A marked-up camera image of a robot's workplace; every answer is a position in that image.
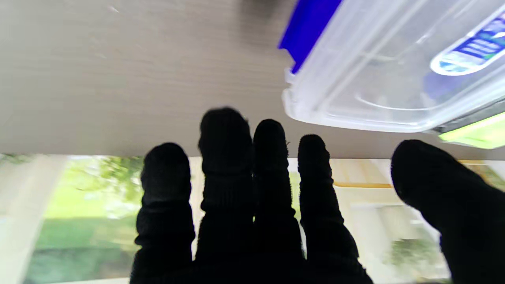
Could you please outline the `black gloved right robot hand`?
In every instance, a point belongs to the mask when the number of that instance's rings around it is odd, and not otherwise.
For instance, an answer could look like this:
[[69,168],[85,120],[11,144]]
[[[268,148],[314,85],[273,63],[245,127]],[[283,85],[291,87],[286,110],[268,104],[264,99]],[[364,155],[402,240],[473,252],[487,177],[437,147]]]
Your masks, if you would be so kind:
[[[344,225],[321,137],[298,146],[301,222],[294,217],[282,125],[251,136],[234,108],[202,117],[204,217],[195,232],[191,167],[178,144],[144,158],[132,284],[371,284]],[[504,283],[504,192],[449,153],[404,140],[391,159],[398,197],[440,232],[454,284]]]

